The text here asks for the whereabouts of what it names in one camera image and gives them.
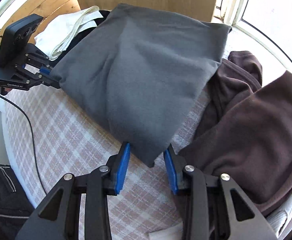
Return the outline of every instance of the triangular cutout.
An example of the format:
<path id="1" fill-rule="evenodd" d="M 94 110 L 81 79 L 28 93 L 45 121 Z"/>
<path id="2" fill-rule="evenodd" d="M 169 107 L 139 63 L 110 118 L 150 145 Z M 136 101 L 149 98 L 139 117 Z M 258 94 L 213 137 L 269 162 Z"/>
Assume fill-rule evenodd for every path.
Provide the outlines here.
<path id="1" fill-rule="evenodd" d="M 233 206 L 235 208 L 236 218 L 238 221 L 244 221 L 255 217 L 254 213 L 250 210 L 249 206 L 247 206 L 235 189 L 230 191 L 230 195 L 233 199 Z"/>
<path id="2" fill-rule="evenodd" d="M 41 213 L 38 215 L 40 218 L 55 221 L 58 217 L 59 207 L 63 196 L 63 190 L 59 189 L 52 199 L 47 203 Z"/>

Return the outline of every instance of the black cloth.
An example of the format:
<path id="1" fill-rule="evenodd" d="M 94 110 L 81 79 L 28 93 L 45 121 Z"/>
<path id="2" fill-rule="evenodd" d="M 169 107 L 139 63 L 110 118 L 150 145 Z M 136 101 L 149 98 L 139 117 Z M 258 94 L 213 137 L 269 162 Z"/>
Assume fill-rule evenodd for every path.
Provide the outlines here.
<path id="1" fill-rule="evenodd" d="M 101 13 L 101 15 L 104 18 L 97 18 L 95 19 L 95 23 L 97 26 L 99 26 L 99 24 L 101 24 L 104 20 L 106 20 L 107 16 L 109 15 L 110 11 L 105 11 L 105 10 L 99 10 L 99 12 Z M 65 51 L 62 52 L 62 54 L 59 55 L 59 57 L 57 59 L 54 60 L 54 64 L 57 64 L 58 62 L 60 62 L 60 60 L 65 57 L 65 55 L 71 51 L 71 49 L 73 47 L 75 47 L 83 38 L 85 38 L 89 33 L 91 33 L 94 29 L 96 29 L 96 27 L 92 27 L 92 28 L 88 28 L 86 30 L 83 30 L 82 32 L 78 33 L 70 42 L 69 46 L 67 47 L 67 49 Z"/>
<path id="2" fill-rule="evenodd" d="M 33 211 L 14 171 L 0 165 L 0 239 L 14 240 Z"/>
<path id="3" fill-rule="evenodd" d="M 230 29 L 119 4 L 51 76 L 151 167 L 219 67 Z"/>
<path id="4" fill-rule="evenodd" d="M 223 59 L 194 141 L 179 154 L 205 174 L 228 173 L 267 215 L 292 192 L 292 74 L 261 87 L 261 71 L 248 51 Z"/>

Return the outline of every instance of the brown fleece fabric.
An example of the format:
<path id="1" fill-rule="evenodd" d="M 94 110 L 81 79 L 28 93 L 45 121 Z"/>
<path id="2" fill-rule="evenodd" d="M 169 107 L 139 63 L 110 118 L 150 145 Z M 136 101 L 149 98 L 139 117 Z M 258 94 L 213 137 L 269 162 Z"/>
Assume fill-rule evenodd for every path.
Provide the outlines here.
<path id="1" fill-rule="evenodd" d="M 256 57 L 231 52 L 209 81 L 212 101 L 194 141 L 179 154 L 205 174 L 228 173 L 267 215 L 292 190 L 292 74 L 261 84 Z"/>

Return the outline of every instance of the brown garment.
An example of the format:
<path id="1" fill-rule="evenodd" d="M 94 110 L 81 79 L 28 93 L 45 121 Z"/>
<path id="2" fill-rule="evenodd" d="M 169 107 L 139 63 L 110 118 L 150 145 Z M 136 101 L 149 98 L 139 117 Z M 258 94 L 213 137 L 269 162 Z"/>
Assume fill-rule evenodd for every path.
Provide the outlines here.
<path id="1" fill-rule="evenodd" d="M 228 173 L 267 215 L 292 190 L 292 74 L 261 88 L 254 55 L 228 59 L 209 81 L 212 101 L 194 141 L 179 154 L 205 174 Z"/>

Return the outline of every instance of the brown blanket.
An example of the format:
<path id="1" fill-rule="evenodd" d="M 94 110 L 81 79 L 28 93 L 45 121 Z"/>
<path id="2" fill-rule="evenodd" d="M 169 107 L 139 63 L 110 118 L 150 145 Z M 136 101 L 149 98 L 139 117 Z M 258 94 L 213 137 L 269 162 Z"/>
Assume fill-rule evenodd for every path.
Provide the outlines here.
<path id="1" fill-rule="evenodd" d="M 292 74 L 261 84 L 256 57 L 231 52 L 209 81 L 212 101 L 193 143 L 179 154 L 205 174 L 230 174 L 267 215 L 292 191 Z"/>

